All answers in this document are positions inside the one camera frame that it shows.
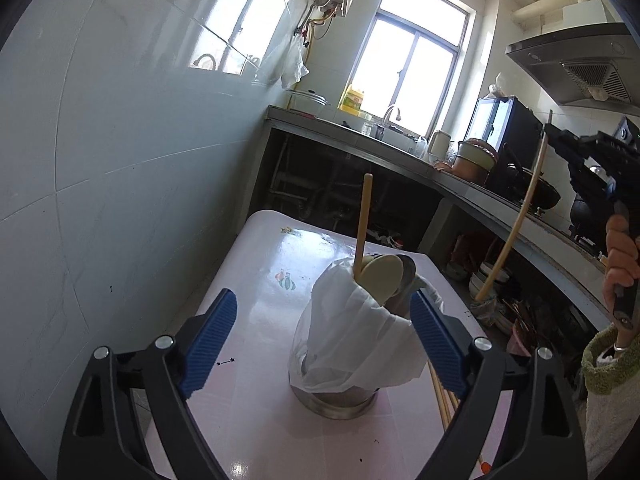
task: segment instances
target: yellow bottle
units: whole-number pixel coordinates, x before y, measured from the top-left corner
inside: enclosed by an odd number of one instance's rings
[[[340,103],[340,110],[353,115],[359,115],[360,107],[364,99],[364,92],[360,92],[353,88],[352,85],[347,86],[344,97]]]

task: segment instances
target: range hood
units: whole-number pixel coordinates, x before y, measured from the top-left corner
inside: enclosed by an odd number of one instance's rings
[[[559,105],[640,116],[640,49],[624,23],[564,28],[506,54]]]

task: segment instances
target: pink tablecloth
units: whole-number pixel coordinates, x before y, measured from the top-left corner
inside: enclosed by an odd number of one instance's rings
[[[222,288],[238,297],[238,320],[205,387],[188,405],[229,478],[252,480],[407,480],[443,435],[428,369],[379,392],[355,420],[327,420],[300,404],[287,379],[298,318],[327,265],[354,253],[355,240],[273,211],[249,218],[200,305]],[[369,253],[395,253],[367,244]],[[447,280],[424,254],[408,253],[444,298],[446,314],[484,335]],[[482,455],[495,457],[510,394],[503,393]],[[153,423],[146,444],[156,471],[175,478]],[[480,476],[478,466],[472,478]]]

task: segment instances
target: countertop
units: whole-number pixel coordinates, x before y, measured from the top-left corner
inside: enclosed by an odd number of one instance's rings
[[[502,197],[452,174],[439,172],[426,161],[380,140],[274,106],[267,110],[261,147],[252,169],[253,179],[272,128],[333,146],[431,187],[503,239],[511,231],[520,210]],[[604,266],[596,258],[532,215],[525,218],[514,248],[548,277],[598,330],[608,325],[600,290]]]

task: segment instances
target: green knit sleeve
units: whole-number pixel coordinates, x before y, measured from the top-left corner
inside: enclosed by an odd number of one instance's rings
[[[596,366],[596,359],[609,349],[618,337],[618,330],[611,325],[596,334],[582,354],[582,373],[587,389],[592,394],[609,395],[617,386],[626,383],[640,370],[640,337],[636,337],[613,363]]]

